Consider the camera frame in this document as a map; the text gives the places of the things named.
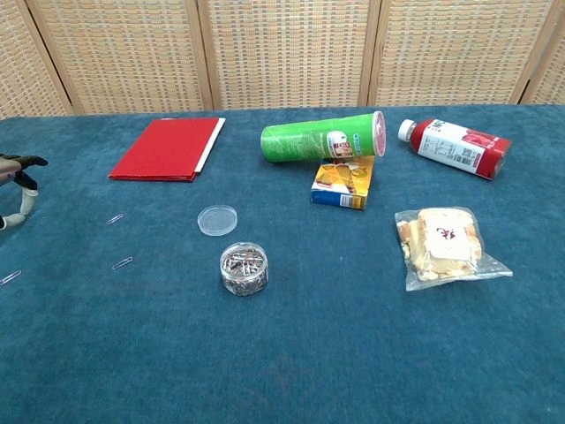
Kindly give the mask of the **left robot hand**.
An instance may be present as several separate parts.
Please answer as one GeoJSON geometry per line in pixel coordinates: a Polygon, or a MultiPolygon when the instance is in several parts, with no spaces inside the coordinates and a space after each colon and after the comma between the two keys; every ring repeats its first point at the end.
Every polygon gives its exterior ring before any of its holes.
{"type": "Polygon", "coordinates": [[[1,154],[1,184],[12,181],[22,189],[19,212],[1,216],[1,230],[16,227],[31,214],[38,196],[37,182],[25,173],[29,166],[46,166],[49,162],[38,155],[1,154]]]}

